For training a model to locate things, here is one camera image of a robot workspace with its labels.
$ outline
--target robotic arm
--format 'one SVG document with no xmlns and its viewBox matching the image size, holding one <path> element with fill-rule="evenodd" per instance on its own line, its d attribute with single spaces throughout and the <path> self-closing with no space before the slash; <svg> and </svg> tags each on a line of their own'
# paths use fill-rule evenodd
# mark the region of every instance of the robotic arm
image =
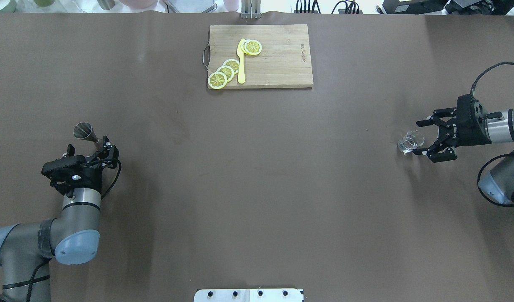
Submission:
<svg viewBox="0 0 514 302">
<path fill-rule="evenodd" d="M 93 141 L 98 151 L 75 155 L 67 146 L 61 159 L 44 164 L 41 174 L 63 195 L 62 214 L 31 224 L 0 228 L 0 266 L 4 270 L 0 302 L 50 302 L 48 262 L 82 264 L 96 255 L 100 234 L 100 201 L 119 173 L 119 150 L 106 136 L 96 138 L 89 123 L 75 126 L 75 137 Z M 101 196 L 102 171 L 119 166 L 112 185 Z"/>
<path fill-rule="evenodd" d="M 458 98 L 456 107 L 436 109 L 433 115 L 416 122 L 419 127 L 436 125 L 439 130 L 437 140 L 430 147 L 414 149 L 414 154 L 426 155 L 436 163 L 456 160 L 456 147 L 514 141 L 514 109 L 489 113 L 474 98 L 478 80 L 499 65 L 514 65 L 514 63 L 502 62 L 486 69 L 475 80 L 471 93 Z M 504 159 L 481 178 L 484 168 L 502 157 Z M 498 206 L 514 206 L 514 151 L 487 162 L 479 171 L 477 182 L 481 195 L 491 203 Z"/>
</svg>

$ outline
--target electrical cable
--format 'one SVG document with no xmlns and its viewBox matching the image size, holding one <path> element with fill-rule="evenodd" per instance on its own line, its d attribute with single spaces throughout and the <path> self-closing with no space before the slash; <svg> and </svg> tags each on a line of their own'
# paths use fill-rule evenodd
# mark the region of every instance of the electrical cable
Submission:
<svg viewBox="0 0 514 302">
<path fill-rule="evenodd" d="M 501 66 L 501 65 L 513 65 L 514 66 L 514 62 L 501 62 L 501 63 L 497 63 L 496 65 L 493 65 L 489 68 L 487 68 L 485 71 L 483 71 L 483 73 L 481 73 L 476 79 L 475 79 L 475 82 L 473 82 L 473 85 L 471 85 L 471 91 L 470 91 L 470 94 L 472 96 L 474 96 L 475 94 L 475 88 L 477 86 L 477 82 L 479 82 L 480 78 L 483 77 L 483 75 L 485 75 L 487 72 L 489 72 L 490 70 L 496 68 L 497 66 Z"/>
<path fill-rule="evenodd" d="M 508 154 L 502 154 L 502 155 L 498 155 L 494 158 L 492 158 L 491 160 L 487 161 L 485 163 L 485 165 L 479 170 L 479 174 L 477 174 L 477 189 L 479 189 L 479 193 L 481 193 L 481 195 L 487 200 L 487 201 L 490 201 L 491 204 L 494 204 L 496 206 L 514 206 L 514 204 L 500 204 L 500 203 L 497 203 L 495 201 L 492 201 L 489 197 L 487 197 L 487 195 L 484 194 L 484 192 L 481 190 L 481 187 L 479 187 L 479 181 L 481 180 L 481 174 L 483 173 L 483 171 L 485 170 L 485 168 L 491 164 L 493 161 L 495 160 L 498 160 L 498 159 L 501 159 L 503 157 L 509 157 L 509 156 L 514 156 L 514 153 L 508 153 Z"/>
<path fill-rule="evenodd" d="M 100 199 L 102 200 L 104 197 L 106 197 L 106 195 L 108 195 L 108 193 L 110 192 L 110 190 L 112 189 L 112 187 L 115 186 L 115 183 L 117 182 L 117 179 L 119 178 L 119 174 L 121 174 L 121 162 L 119 160 L 117 160 L 117 165 L 119 166 L 119 168 L 117 168 L 117 174 L 115 174 L 115 178 L 114 178 L 114 181 L 112 182 L 112 184 L 110 185 L 110 187 L 108 187 L 108 189 L 104 192 L 104 194 L 102 194 L 102 196 L 100 197 Z"/>
<path fill-rule="evenodd" d="M 337 8 L 337 6 L 340 3 L 345 4 L 345 13 L 348 13 L 348 14 L 358 14 L 359 13 L 359 4 L 357 4 L 356 0 L 352 0 L 352 1 L 342 0 L 342 1 L 337 2 L 332 10 L 332 13 L 335 12 L 335 9 Z"/>
<path fill-rule="evenodd" d="M 29 279 L 29 285 L 28 285 L 28 294 L 26 294 L 26 302 L 29 302 L 31 299 L 31 289 L 33 289 L 33 281 L 35 280 L 35 275 L 37 274 L 37 271 L 42 267 L 45 266 L 48 262 L 50 262 L 52 259 L 45 258 L 41 264 L 39 264 L 31 274 L 31 278 Z"/>
<path fill-rule="evenodd" d="M 334 6 L 334 7 L 333 7 L 333 9 L 332 9 L 332 13 L 334 13 L 334 12 L 335 12 L 335 9 L 336 9 L 336 8 L 337 8 L 337 6 L 339 5 L 339 3 L 344 3 L 344 4 L 345 4 L 345 12 L 347 11 L 348 3 L 347 3 L 347 1 L 343 0 L 343 1 L 339 1 L 339 2 L 337 2 L 337 3 L 335 4 L 335 6 Z"/>
<path fill-rule="evenodd" d="M 320 6 L 318 0 L 313 1 L 313 8 L 311 9 L 311 13 L 315 13 L 315 5 L 317 6 L 318 12 L 320 13 Z"/>
<path fill-rule="evenodd" d="M 106 197 L 106 195 L 108 195 L 108 193 L 110 192 L 112 187 L 115 186 L 115 183 L 117 182 L 117 179 L 119 178 L 119 174 L 121 174 L 121 161 L 115 160 L 115 159 L 103 159 L 103 160 L 98 160 L 98 161 L 92 161 L 92 162 L 85 163 L 85 164 L 82 165 L 82 168 L 86 168 L 86 167 L 92 167 L 92 166 L 95 166 L 95 165 L 97 165 L 99 163 L 105 163 L 105 162 L 115 162 L 115 163 L 117 163 L 118 168 L 117 168 L 117 174 L 115 174 L 115 178 L 114 178 L 112 184 L 110 185 L 110 187 L 108 187 L 108 189 L 106 191 L 104 191 L 104 193 L 100 197 L 101 200 L 104 197 Z"/>
</svg>

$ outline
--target glass cup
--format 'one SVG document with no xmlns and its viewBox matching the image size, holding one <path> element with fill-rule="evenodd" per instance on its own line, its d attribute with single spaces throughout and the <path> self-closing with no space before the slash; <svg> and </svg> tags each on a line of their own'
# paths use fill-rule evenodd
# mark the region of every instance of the glass cup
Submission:
<svg viewBox="0 0 514 302">
<path fill-rule="evenodd" d="M 412 152 L 413 149 L 420 147 L 424 144 L 424 136 L 420 134 L 417 130 L 411 130 L 406 133 L 406 135 L 399 139 L 397 143 L 397 147 L 399 150 L 406 154 Z"/>
</svg>

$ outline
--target metal handle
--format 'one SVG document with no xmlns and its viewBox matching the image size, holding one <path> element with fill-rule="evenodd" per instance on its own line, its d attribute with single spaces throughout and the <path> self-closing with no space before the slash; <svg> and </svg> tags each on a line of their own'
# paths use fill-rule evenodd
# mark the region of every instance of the metal handle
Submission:
<svg viewBox="0 0 514 302">
<path fill-rule="evenodd" d="M 209 50 L 209 60 L 207 63 L 205 63 L 205 53 L 207 53 L 207 49 Z M 210 41 L 207 42 L 207 46 L 205 46 L 205 49 L 203 50 L 203 65 L 209 71 L 209 62 L 210 62 Z"/>
</svg>

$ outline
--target brown table surface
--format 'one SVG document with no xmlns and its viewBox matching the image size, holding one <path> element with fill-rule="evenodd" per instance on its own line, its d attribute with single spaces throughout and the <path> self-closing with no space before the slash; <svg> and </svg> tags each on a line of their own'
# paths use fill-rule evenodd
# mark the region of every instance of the brown table surface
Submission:
<svg viewBox="0 0 514 302">
<path fill-rule="evenodd" d="M 251 23 L 308 24 L 313 89 L 207 89 L 209 26 Z M 56 302 L 260 286 L 308 302 L 514 301 L 514 208 L 476 186 L 514 143 L 439 164 L 396 147 L 500 61 L 514 61 L 514 17 L 0 15 L 0 226 L 59 215 L 40 170 L 67 143 L 94 151 L 72 135 L 85 120 L 123 172 L 98 256 L 52 262 Z M 514 107 L 514 67 L 476 96 Z"/>
</svg>

